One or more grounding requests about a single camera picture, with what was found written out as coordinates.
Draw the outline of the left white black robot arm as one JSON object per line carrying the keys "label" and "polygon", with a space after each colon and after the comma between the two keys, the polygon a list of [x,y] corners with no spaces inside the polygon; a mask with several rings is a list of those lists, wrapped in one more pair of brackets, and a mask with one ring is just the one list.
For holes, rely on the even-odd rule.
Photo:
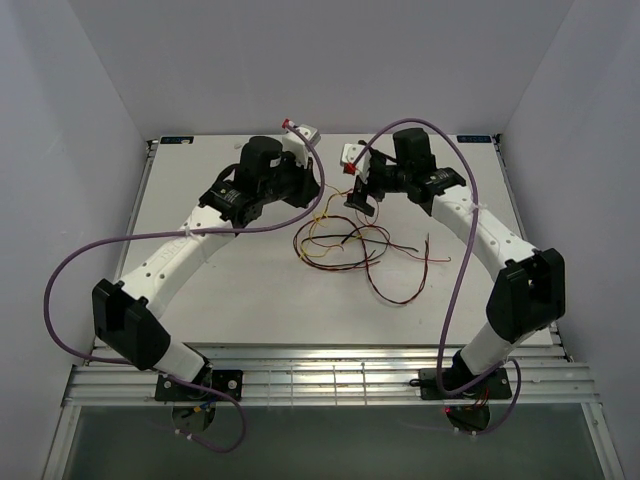
{"label": "left white black robot arm", "polygon": [[97,337],[136,368],[177,378],[188,398],[205,397],[212,387],[206,358],[172,339],[160,318],[197,270],[258,219],[264,206],[282,201],[306,208],[319,197],[310,152],[318,140],[318,131],[307,125],[279,140],[251,137],[238,163],[226,167],[200,196],[176,238],[117,282],[103,279],[94,287]]}

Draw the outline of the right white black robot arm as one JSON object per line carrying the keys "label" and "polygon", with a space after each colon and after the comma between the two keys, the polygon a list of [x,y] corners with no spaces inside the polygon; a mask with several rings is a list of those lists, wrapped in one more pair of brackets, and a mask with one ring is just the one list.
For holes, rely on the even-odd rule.
{"label": "right white black robot arm", "polygon": [[403,193],[464,242],[464,264],[476,257],[484,266],[493,281],[486,322],[450,367],[436,368],[431,381],[444,396],[474,397],[517,347],[564,315],[565,261],[557,250],[538,249],[481,207],[476,181],[438,167],[423,129],[397,131],[392,140],[394,156],[364,142],[344,146],[340,165],[355,178],[345,204],[370,216],[369,198],[382,201],[388,193]]}

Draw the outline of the left blue label sticker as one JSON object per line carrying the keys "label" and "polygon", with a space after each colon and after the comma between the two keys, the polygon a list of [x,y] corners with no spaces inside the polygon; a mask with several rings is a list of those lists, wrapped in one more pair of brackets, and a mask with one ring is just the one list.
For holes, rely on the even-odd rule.
{"label": "left blue label sticker", "polygon": [[194,141],[193,136],[163,136],[159,143],[163,145],[189,145]]}

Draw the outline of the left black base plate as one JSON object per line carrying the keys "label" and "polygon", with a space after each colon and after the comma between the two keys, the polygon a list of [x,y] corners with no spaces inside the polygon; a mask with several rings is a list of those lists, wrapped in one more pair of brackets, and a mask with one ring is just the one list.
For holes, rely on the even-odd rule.
{"label": "left black base plate", "polygon": [[[194,380],[196,385],[222,392],[236,401],[242,398],[244,372],[235,369],[206,369]],[[217,397],[208,391],[187,387],[159,375],[153,398],[160,402],[207,402]]]}

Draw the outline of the aluminium rail frame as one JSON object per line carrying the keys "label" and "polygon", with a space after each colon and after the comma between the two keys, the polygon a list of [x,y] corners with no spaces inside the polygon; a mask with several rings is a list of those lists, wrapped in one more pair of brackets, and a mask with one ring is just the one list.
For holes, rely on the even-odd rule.
{"label": "aluminium rail frame", "polygon": [[[127,232],[175,227],[195,204],[196,193],[239,156],[247,135],[200,135],[192,143],[151,140],[143,180]],[[517,208],[495,143],[462,143],[494,215],[518,236]],[[426,293],[409,306],[385,306],[355,273],[322,274],[294,260],[290,240],[300,224],[249,234],[223,247],[177,293],[160,321],[172,337],[197,348],[217,368],[244,370],[245,408],[443,406],[420,400],[408,385],[411,373],[435,368],[437,343],[462,243],[417,207],[392,196],[383,220],[405,240],[431,232],[437,252],[452,263],[435,262]],[[451,363],[480,330],[490,284],[472,260],[465,274],[443,365]],[[508,420],[524,420],[524,407],[578,406],[605,479],[625,479],[611,440],[592,372],[566,354],[555,323],[525,340],[512,354],[521,364],[521,396]],[[133,367],[90,363],[72,379],[70,404],[151,402],[151,373]]]}

